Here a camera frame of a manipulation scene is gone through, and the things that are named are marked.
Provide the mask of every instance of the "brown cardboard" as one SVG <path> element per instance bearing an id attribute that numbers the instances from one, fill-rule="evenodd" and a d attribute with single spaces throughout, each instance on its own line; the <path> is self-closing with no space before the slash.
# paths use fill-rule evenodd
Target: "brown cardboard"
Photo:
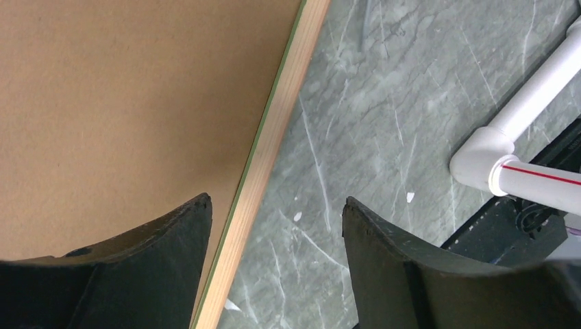
<path id="1" fill-rule="evenodd" d="M 0 1 L 0 258 L 61 256 L 207 192 L 209 265 L 299 4 Z"/>

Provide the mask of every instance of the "gray marble surface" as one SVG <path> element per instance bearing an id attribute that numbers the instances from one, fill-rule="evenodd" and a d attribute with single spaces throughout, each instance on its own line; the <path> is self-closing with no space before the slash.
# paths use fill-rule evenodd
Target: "gray marble surface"
<path id="1" fill-rule="evenodd" d="M 490 197 L 452 180 L 454 150 L 579 15 L 575 0 L 370 1 L 362 51 L 365 1 L 331 3 L 220 329 L 352 328 L 345 198 L 442 243 Z M 521 159 L 579 115 L 580 90 L 518 140 Z"/>

